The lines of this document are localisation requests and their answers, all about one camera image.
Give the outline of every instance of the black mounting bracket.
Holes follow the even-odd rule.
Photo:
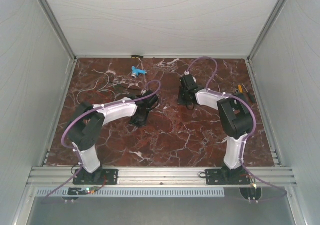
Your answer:
[[[69,187],[67,194],[69,196],[88,195],[87,191],[84,190],[82,187]]]
[[[98,168],[93,173],[82,169],[79,174],[73,179],[74,185],[117,185],[118,184],[118,169]]]
[[[240,187],[242,197],[249,201],[258,201],[262,197],[261,187]]]
[[[206,169],[205,181],[207,185],[250,185],[250,177],[242,168],[228,169],[225,165],[222,168]]]

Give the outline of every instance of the white cable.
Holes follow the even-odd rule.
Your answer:
[[[79,94],[82,93],[82,92],[87,92],[87,91],[94,90],[94,89],[97,87],[98,82],[99,82],[99,80],[96,81],[94,88],[90,88],[90,89],[87,89],[87,90],[82,90],[82,91],[80,91],[80,92],[78,93],[78,95],[76,96],[76,102],[77,102],[78,104],[80,104],[80,102],[79,102],[79,100],[78,100]]]
[[[97,71],[97,70],[95,70],[95,69],[93,69],[93,70],[91,70],[91,71],[95,71],[96,73],[98,73],[98,74],[104,74],[104,75],[107,75],[105,72],[103,72],[103,71]]]
[[[98,92],[101,92],[106,86],[108,86],[108,84],[109,84],[109,81],[110,81],[110,77],[109,77],[109,75],[108,74],[105,74],[107,77],[108,77],[108,82],[106,83],[106,85],[104,85],[104,87],[103,88],[101,88],[101,89],[99,89],[98,90]]]

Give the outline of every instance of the aluminum frame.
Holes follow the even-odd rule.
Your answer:
[[[246,59],[245,64],[246,64],[246,67],[249,72],[252,88],[254,90],[254,95],[255,95],[256,102],[259,107],[259,111],[260,111],[261,118],[262,118],[262,123],[263,123],[264,129],[265,129],[265,134],[266,134],[271,152],[276,153],[279,166],[282,166],[282,165],[285,166],[286,163],[283,159],[283,155],[281,154],[281,150],[279,149],[279,146],[277,144],[277,140],[274,136],[274,131],[272,129],[271,122],[268,118],[267,110],[264,106],[264,103],[262,102],[262,98],[261,98],[260,91],[259,91],[259,88],[257,85],[256,75],[255,75],[255,71],[254,71],[252,62],[250,60]]]
[[[54,15],[49,3],[47,0],[38,0],[40,6],[42,7],[46,17],[48,18],[53,30],[55,31],[56,35],[58,36],[59,40],[61,41],[64,49],[68,53],[69,57],[74,61],[76,59],[76,55],[72,50],[64,32],[62,31],[59,22],[57,21],[56,16]]]
[[[286,186],[286,191],[288,192],[287,198],[291,208],[292,216],[296,225],[307,225],[307,221],[302,213],[299,200],[296,195],[294,187]]]
[[[27,187],[57,187],[71,176],[71,166],[33,167],[27,181]],[[203,188],[208,187],[206,180],[199,177],[206,169],[220,169],[219,167],[104,167],[118,169],[119,188]],[[280,187],[294,187],[297,185],[294,173],[289,167],[250,167],[249,170],[261,179]],[[259,187],[267,187],[257,182]],[[86,187],[66,184],[69,188]],[[250,185],[210,185],[209,187],[239,188]]]
[[[26,225],[36,198],[37,187],[26,187],[12,225]]]
[[[213,57],[215,59],[246,59],[248,56],[246,55],[218,55],[218,54],[202,54],[202,55],[183,55],[183,54],[176,54],[176,55],[143,55],[143,58],[145,59],[197,59],[203,56]],[[114,55],[108,54],[108,55],[84,55],[79,54],[76,56],[78,59],[113,59],[115,58]],[[131,55],[117,55],[117,59],[131,59]]]
[[[277,17],[279,16],[282,8],[284,7],[287,0],[278,0],[272,10],[269,18],[265,22],[257,40],[255,41],[253,48],[248,56],[249,60],[252,60],[254,56],[257,54],[262,42],[264,41],[265,37],[267,36],[268,32],[270,31],[271,27],[274,25]]]
[[[60,105],[59,105],[59,108],[58,110],[56,111],[55,115],[54,115],[54,120],[51,124],[51,129],[50,129],[50,133],[47,137],[47,142],[46,142],[46,150],[43,152],[42,156],[41,156],[41,160],[39,161],[38,165],[39,166],[43,166],[44,164],[46,164],[47,162],[47,158],[48,158],[48,152],[50,151],[51,149],[51,146],[52,146],[52,143],[54,141],[54,137],[55,137],[55,134],[56,134],[56,131],[57,131],[57,128],[58,128],[58,123],[59,123],[59,119],[60,119],[60,116],[61,116],[61,113],[62,113],[62,110],[64,108],[64,105],[65,105],[65,101],[66,101],[66,98],[67,98],[67,93],[68,93],[68,90],[69,90],[69,87],[70,87],[70,83],[71,83],[71,80],[73,78],[73,75],[74,75],[74,71],[75,71],[75,68],[76,68],[76,65],[77,65],[77,62],[78,62],[78,59],[76,58],[75,60],[71,60],[68,64],[68,67],[66,69],[66,73],[68,72],[68,75],[67,75],[67,80],[65,82],[65,87],[64,87],[64,91],[63,91],[63,94],[60,98]]]

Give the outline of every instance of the black clamp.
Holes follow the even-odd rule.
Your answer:
[[[207,185],[250,185],[251,181],[247,172],[242,168],[229,169],[224,163],[222,168],[206,169],[204,176]]]
[[[194,77],[191,74],[184,75],[180,78],[181,86],[179,88],[178,104],[197,105],[196,93],[204,89],[202,86],[196,84]]]
[[[75,110],[72,118],[65,126],[64,130],[79,116],[92,110],[94,107],[89,102],[82,102]],[[68,132],[68,138],[74,142],[80,151],[92,148],[99,139],[105,116],[94,111],[80,119]]]
[[[153,91],[148,90],[145,94],[143,95],[131,95],[129,96],[129,98],[131,98],[132,100],[137,99],[137,98],[143,98],[146,97],[150,94],[152,94]],[[159,102],[159,98],[156,94],[154,94],[153,96],[140,100],[140,101],[136,101],[135,104],[138,106],[136,109],[135,114],[131,117],[130,120],[130,124],[135,125],[136,127],[140,128],[142,126],[145,126],[147,124],[147,118],[149,116],[150,111],[152,111],[153,109],[155,109],[157,107],[154,106],[156,103]]]

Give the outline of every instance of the gray floor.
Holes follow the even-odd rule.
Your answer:
[[[41,205],[36,198],[28,225],[292,225],[286,198],[260,204],[240,200],[238,188],[217,198],[83,197],[74,204]],[[279,195],[263,189],[263,198]]]

